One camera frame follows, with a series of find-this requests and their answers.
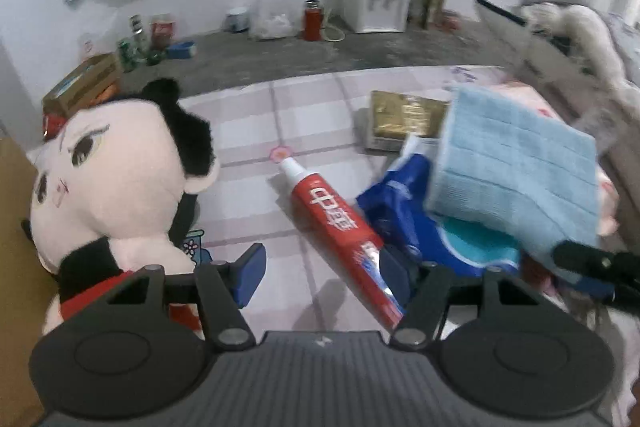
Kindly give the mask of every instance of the plush doll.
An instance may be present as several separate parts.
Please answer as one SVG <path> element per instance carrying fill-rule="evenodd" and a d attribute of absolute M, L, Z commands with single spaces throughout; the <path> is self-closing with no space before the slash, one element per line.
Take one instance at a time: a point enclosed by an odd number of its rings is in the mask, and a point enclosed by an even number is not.
<path fill-rule="evenodd" d="M 561 8 L 542 3 L 524 7 L 522 16 L 532 30 L 569 37 L 577 44 L 578 55 L 590 62 L 604 92 L 608 91 L 631 115 L 640 118 L 640 90 L 626 79 L 625 65 L 616 51 L 609 28 L 597 12 L 577 4 Z"/>
<path fill-rule="evenodd" d="M 195 194 L 220 165 L 209 123 L 185 112 L 178 96 L 176 82 L 161 79 L 81 110 L 36 160 L 30 232 L 59 286 L 44 333 L 143 266 L 193 271 L 176 245 Z M 196 329 L 197 319 L 182 315 Z"/>

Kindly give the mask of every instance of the blue bag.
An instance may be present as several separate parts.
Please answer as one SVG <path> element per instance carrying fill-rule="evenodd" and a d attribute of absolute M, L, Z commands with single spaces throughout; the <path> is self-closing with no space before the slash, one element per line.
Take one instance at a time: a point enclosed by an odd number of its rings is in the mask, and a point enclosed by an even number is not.
<path fill-rule="evenodd" d="M 382 181 L 359 195 L 358 206 L 387 244 L 416 262 L 444 264 L 461 277 L 480 277 L 488 266 L 517 273 L 520 250 L 513 237 L 459 219 L 436 221 L 424 213 L 435 143 L 409 136 Z"/>

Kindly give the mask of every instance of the doll face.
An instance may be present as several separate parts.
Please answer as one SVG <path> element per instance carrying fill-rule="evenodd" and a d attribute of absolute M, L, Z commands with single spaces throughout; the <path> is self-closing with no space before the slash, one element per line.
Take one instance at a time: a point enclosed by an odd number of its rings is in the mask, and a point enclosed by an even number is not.
<path fill-rule="evenodd" d="M 36 161 L 31 230 L 45 268 L 99 237 L 169 230 L 185 188 L 159 107 L 126 100 L 78 112 Z"/>

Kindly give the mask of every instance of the white cable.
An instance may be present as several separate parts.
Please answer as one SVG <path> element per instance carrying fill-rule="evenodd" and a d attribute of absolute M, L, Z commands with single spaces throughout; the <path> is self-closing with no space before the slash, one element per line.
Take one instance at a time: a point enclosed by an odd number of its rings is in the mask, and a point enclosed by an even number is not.
<path fill-rule="evenodd" d="M 326 11 L 326 14 L 324 15 L 324 19 L 322 19 L 322 27 L 320 28 L 320 36 L 322 37 L 323 40 L 327 41 L 327 42 L 340 42 L 344 40 L 344 32 L 338 28 L 338 26 L 335 26 L 333 24 L 329 24 L 329 17 L 331 17 L 331 8 L 329 8 Z M 327 37 L 326 35 L 326 31 L 327 30 L 331 30 L 333 32 L 335 32 L 338 36 L 335 39 L 330 39 L 329 37 Z"/>

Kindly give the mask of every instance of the blue towel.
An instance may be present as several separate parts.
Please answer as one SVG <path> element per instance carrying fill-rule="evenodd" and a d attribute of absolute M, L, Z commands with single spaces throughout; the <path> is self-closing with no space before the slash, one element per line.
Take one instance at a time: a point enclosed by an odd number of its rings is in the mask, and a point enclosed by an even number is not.
<path fill-rule="evenodd" d="M 507 233 L 570 283 L 551 251 L 564 239 L 596 245 L 593 137 L 486 89 L 463 86 L 443 124 L 427 211 Z"/>

